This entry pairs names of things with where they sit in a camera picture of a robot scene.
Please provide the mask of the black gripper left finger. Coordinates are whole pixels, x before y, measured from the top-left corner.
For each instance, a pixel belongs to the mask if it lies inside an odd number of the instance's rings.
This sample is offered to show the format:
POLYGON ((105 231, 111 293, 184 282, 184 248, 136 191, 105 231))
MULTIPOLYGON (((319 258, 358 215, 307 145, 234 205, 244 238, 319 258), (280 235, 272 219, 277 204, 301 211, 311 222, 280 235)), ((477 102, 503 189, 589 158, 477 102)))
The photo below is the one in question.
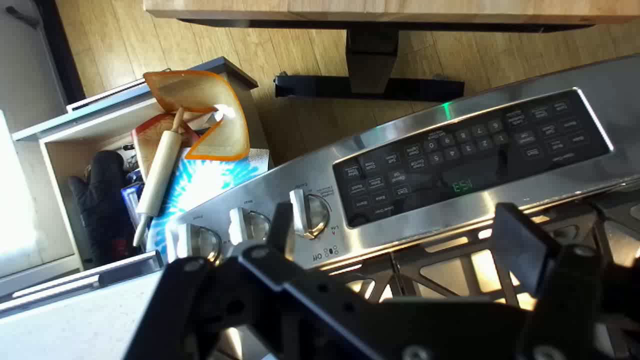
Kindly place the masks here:
POLYGON ((271 223, 271 233, 266 238, 266 243, 277 249, 279 253, 286 253, 288 246, 288 233, 292 230, 292 204, 291 201, 279 201, 272 223, 271 223))

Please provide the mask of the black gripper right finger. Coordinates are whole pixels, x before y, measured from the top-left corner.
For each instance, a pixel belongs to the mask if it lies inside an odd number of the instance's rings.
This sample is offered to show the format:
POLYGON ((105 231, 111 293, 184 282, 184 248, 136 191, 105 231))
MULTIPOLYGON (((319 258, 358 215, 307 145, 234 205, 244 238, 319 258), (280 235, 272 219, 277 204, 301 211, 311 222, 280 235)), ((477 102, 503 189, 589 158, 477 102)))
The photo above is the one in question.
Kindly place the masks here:
POLYGON ((526 291, 538 293, 560 243, 511 201, 496 204, 492 241, 496 261, 511 270, 526 291))

